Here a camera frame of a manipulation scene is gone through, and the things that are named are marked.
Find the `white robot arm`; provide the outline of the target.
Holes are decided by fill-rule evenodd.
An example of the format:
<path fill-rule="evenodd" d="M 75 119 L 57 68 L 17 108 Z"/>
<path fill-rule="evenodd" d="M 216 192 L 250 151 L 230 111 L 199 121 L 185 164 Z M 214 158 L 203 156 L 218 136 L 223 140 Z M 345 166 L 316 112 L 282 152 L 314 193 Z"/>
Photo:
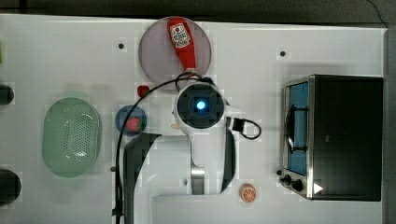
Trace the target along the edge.
<path fill-rule="evenodd" d="M 233 180 L 232 116 L 209 83 L 186 86 L 173 115 L 181 135 L 141 133 L 123 151 L 123 224 L 152 224 L 151 203 L 159 196 L 218 195 Z"/>

